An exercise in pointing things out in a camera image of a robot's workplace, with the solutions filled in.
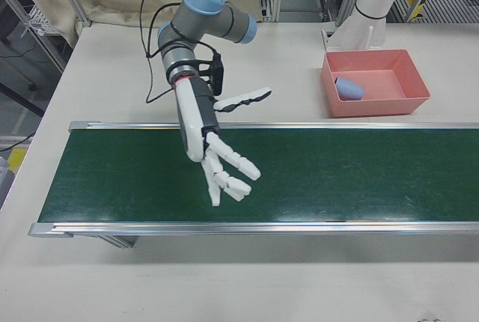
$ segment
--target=plastic container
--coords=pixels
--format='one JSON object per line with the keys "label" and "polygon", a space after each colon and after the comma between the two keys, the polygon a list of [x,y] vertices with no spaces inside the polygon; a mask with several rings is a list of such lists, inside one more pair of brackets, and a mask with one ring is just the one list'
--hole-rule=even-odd
{"label": "plastic container", "polygon": [[[362,86],[363,98],[341,100],[335,85],[338,77]],[[327,52],[321,80],[336,118],[406,115],[430,97],[406,50]]]}

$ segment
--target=cable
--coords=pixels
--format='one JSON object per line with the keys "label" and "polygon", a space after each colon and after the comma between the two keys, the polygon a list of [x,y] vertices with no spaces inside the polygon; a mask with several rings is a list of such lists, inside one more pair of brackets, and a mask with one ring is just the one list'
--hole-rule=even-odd
{"label": "cable", "polygon": [[[10,55],[10,56],[1,56],[1,55],[0,55],[0,58],[22,58],[22,57],[24,57],[25,55],[27,55],[30,51],[35,50],[35,48],[37,47],[37,45],[38,45],[38,43],[35,42],[32,48],[30,48],[30,49],[24,51],[24,52],[23,52],[22,54],[20,54],[20,55]],[[49,62],[50,60],[45,60],[45,61],[32,60],[32,61],[37,62],[37,63],[39,63],[39,64],[45,64],[45,63]]]}
{"label": "cable", "polygon": [[22,141],[20,142],[17,142],[16,144],[13,144],[7,148],[4,148],[2,150],[0,150],[0,152],[5,152],[5,151],[8,151],[8,150],[11,150],[12,148],[14,148],[15,146],[18,146],[20,144],[22,144],[23,142],[27,141],[28,139],[30,139],[31,137],[33,137],[35,135],[35,133],[31,133],[30,135],[28,135],[27,137],[25,137]]}
{"label": "cable", "polygon": [[22,54],[20,54],[20,55],[10,55],[10,56],[2,56],[2,55],[0,55],[0,58],[22,58],[23,56],[27,55],[30,51],[35,50],[35,47],[37,47],[37,45],[38,45],[38,43],[35,42],[30,49],[24,51],[24,52],[23,52]]}
{"label": "cable", "polygon": [[156,18],[158,17],[159,13],[161,13],[164,9],[166,9],[167,7],[172,7],[172,6],[178,6],[180,5],[181,3],[179,2],[171,2],[169,4],[164,4],[163,6],[161,6],[160,9],[158,9],[155,14],[153,15],[153,18],[150,22],[150,28],[148,29],[148,49],[147,49],[147,54],[149,55],[148,58],[152,58],[153,56],[150,56],[150,47],[151,47],[151,32],[153,30],[153,25],[155,23],[155,20]]}
{"label": "cable", "polygon": [[[144,50],[144,54],[147,58],[147,63],[148,63],[148,70],[150,71],[150,90],[148,91],[148,94],[147,94],[147,98],[145,99],[145,102],[146,103],[152,103],[153,101],[156,101],[158,100],[160,97],[166,95],[168,92],[170,92],[171,90],[173,90],[173,88],[170,88],[168,89],[167,91],[164,91],[162,92],[160,95],[158,96],[155,96],[154,98],[150,98],[151,96],[151,91],[153,90],[153,68],[151,67],[151,61],[150,61],[150,57],[149,57],[149,51],[147,50],[147,46],[146,46],[146,43],[144,42],[144,36],[143,36],[143,20],[141,18],[141,15],[143,14],[143,7],[144,7],[144,2],[145,0],[141,0],[141,5],[140,5],[140,18],[139,18],[139,22],[140,22],[140,36],[141,36],[141,45],[143,46],[143,50]],[[154,21],[154,19],[156,18],[156,16],[159,14],[159,11],[161,11],[162,8],[164,8],[163,6],[161,6],[160,9],[158,9],[156,12],[155,12],[155,15],[153,16],[153,20],[152,20],[152,23]],[[151,30],[153,29],[153,26],[152,24],[150,24],[150,30],[148,32],[148,35],[151,36]]]}

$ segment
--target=white table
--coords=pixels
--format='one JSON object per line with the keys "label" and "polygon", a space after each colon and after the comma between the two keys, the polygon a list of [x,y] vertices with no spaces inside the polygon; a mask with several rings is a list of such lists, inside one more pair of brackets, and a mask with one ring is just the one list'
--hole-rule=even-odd
{"label": "white table", "polygon": [[[261,25],[222,52],[225,96],[274,94],[221,121],[324,121],[320,25]],[[409,50],[431,99],[413,115],[342,121],[478,122],[479,25],[394,25],[387,48]],[[146,105],[138,31],[84,30],[0,213],[5,321],[473,321],[474,236],[143,237],[122,251],[86,237],[27,236],[71,121],[172,122],[173,95]],[[156,91],[167,87],[156,63]]]}

